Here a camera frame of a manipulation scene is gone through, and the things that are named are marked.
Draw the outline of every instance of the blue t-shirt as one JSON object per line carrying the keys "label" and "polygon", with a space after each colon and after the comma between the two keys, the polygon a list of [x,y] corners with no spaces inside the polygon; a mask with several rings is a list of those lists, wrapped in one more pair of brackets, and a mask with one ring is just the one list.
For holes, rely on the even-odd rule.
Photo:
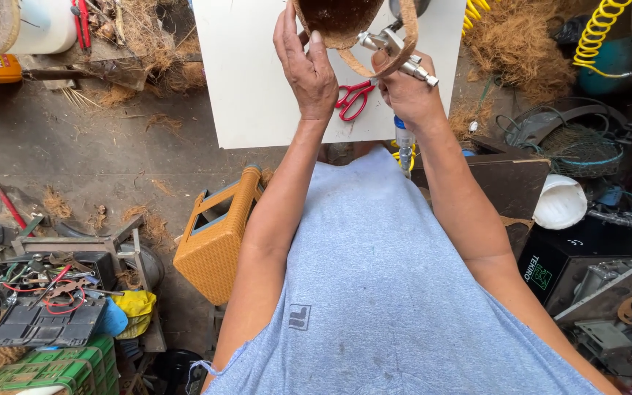
{"label": "blue t-shirt", "polygon": [[382,147],[317,163],[275,314],[206,391],[600,393],[479,286]]}

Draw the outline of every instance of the white container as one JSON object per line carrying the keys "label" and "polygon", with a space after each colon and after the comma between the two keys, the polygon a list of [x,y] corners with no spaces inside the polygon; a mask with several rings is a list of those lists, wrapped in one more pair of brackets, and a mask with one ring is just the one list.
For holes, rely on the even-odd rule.
{"label": "white container", "polygon": [[19,0],[21,28],[6,53],[14,55],[60,53],[77,40],[70,0]]}
{"label": "white container", "polygon": [[551,174],[545,180],[533,219],[545,229],[565,229],[584,218],[586,208],[586,196],[578,182]]}

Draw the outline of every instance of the man's right hand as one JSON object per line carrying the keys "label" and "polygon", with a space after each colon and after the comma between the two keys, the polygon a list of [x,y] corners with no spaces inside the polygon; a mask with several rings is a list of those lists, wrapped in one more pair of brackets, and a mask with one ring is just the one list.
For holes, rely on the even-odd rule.
{"label": "man's right hand", "polygon": [[[418,51],[414,53],[423,59],[421,66],[431,75],[435,75],[433,59]],[[372,67],[378,72],[389,60],[389,55],[384,50],[378,50],[372,54]],[[384,101],[414,134],[418,135],[438,120],[447,121],[437,87],[397,70],[379,78],[379,89]]]}

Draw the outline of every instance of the stool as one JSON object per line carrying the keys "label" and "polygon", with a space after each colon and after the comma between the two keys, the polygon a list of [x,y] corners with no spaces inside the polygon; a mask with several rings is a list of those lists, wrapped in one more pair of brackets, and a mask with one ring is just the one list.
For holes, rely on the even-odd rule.
{"label": "stool", "polygon": [[[214,306],[230,298],[245,224],[263,194],[261,174],[260,167],[250,165],[239,181],[208,197],[206,190],[200,193],[177,247],[175,268]],[[226,214],[213,221],[206,219],[206,210],[231,198]]]}

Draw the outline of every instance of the shirt logo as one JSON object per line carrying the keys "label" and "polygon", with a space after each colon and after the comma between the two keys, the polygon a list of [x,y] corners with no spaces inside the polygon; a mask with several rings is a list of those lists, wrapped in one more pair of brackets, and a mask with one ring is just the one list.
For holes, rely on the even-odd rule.
{"label": "shirt logo", "polygon": [[309,329],[309,315],[311,306],[307,304],[289,305],[289,327],[296,330]]}

